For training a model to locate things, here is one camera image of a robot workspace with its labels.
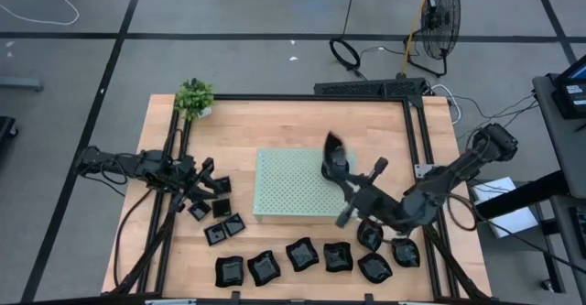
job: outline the green plant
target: green plant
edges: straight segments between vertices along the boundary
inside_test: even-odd
[[[196,79],[191,79],[191,82],[184,81],[175,96],[175,109],[180,113],[185,113],[185,118],[188,121],[197,118],[205,108],[212,106],[212,104],[212,85]]]

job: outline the electric fan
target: electric fan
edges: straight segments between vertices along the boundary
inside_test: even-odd
[[[421,38],[425,52],[435,60],[443,60],[443,73],[416,64],[407,55],[407,61],[436,77],[448,72],[446,58],[454,49],[460,32],[460,0],[425,0],[421,9],[421,29],[411,36]],[[407,46],[408,37],[403,41]]]

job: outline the wooden table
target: wooden table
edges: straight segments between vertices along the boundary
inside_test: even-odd
[[[172,104],[172,95],[151,96],[138,149],[162,148],[168,132]],[[424,104],[435,162],[448,164],[459,156],[448,105],[445,98],[440,97],[426,97]],[[412,116],[419,155],[423,158],[417,115],[413,113]],[[178,214],[163,296],[226,299],[230,298],[233,290],[240,290],[243,299],[363,300],[365,293],[372,293],[375,300],[432,300],[428,260],[420,228],[414,231],[412,239],[418,244],[422,256],[421,267],[400,267],[392,257],[390,247],[382,245],[378,253],[388,261],[394,275],[384,283],[375,285],[364,278],[356,265],[352,272],[325,271],[322,253],[325,243],[349,242],[354,261],[367,254],[366,249],[356,242],[357,222],[341,229],[334,225],[334,219],[324,223],[256,221],[252,214],[252,203],[257,149],[322,148],[330,130],[339,134],[346,146],[355,153],[356,171],[367,173],[379,157],[388,158],[389,165],[375,184],[396,199],[399,200],[402,192],[414,183],[401,103],[218,101],[212,115],[194,122],[188,154],[195,157],[198,165],[207,157],[214,158],[214,176],[230,176],[233,212],[240,213],[246,229],[235,237],[209,247],[203,229],[215,223],[215,220],[206,216],[198,223],[188,212]],[[179,141],[176,144],[175,153],[179,150]],[[121,215],[124,216],[144,193],[144,183],[132,180]],[[455,193],[468,196],[463,185]],[[130,270],[144,250],[154,198],[151,195],[138,207],[125,225],[120,251],[120,278]],[[453,207],[461,220],[471,220],[470,214],[462,206],[454,204]],[[461,230],[448,216],[446,220],[452,253],[480,290],[490,294],[477,233]],[[285,246],[304,236],[311,237],[320,254],[320,262],[295,273],[288,261]],[[217,257],[242,256],[246,260],[265,250],[272,250],[275,254],[281,268],[280,278],[257,288],[244,263],[244,284],[241,287],[220,289],[214,286]],[[437,258],[442,294],[448,296],[443,261],[439,255]],[[147,290],[154,289],[158,260],[159,256],[155,255]],[[111,258],[103,290],[113,287]]]

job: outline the pegboard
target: pegboard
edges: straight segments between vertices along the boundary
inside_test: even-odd
[[[259,148],[256,153],[256,216],[338,216],[346,207],[339,186],[321,175],[322,149]],[[355,159],[348,154],[350,171]]]

